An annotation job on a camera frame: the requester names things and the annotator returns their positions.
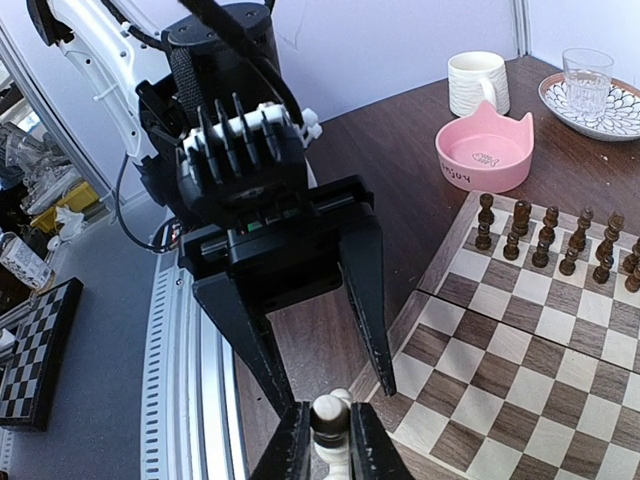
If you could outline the white chess piece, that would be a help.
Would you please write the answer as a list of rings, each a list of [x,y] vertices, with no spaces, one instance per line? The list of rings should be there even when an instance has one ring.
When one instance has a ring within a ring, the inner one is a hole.
[[[325,479],[349,479],[349,431],[352,395],[337,388],[317,397],[311,405],[312,440],[319,458],[328,466]]]

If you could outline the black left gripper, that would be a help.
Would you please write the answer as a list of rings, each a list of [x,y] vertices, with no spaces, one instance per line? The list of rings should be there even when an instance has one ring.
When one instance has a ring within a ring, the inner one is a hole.
[[[283,417],[295,403],[266,315],[345,287],[369,362],[397,393],[385,323],[383,234],[359,176],[309,183],[305,133],[280,104],[229,95],[188,118],[170,78],[135,89],[156,147],[139,166],[185,234],[193,295]]]

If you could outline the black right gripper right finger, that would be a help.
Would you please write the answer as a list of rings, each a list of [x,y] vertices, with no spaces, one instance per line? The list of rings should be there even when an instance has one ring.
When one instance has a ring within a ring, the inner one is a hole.
[[[349,454],[351,479],[413,479],[369,403],[351,405]]]

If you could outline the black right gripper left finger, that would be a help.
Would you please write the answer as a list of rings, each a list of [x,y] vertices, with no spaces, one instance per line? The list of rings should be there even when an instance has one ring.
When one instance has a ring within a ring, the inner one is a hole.
[[[311,476],[311,403],[287,409],[250,480],[309,480]]]

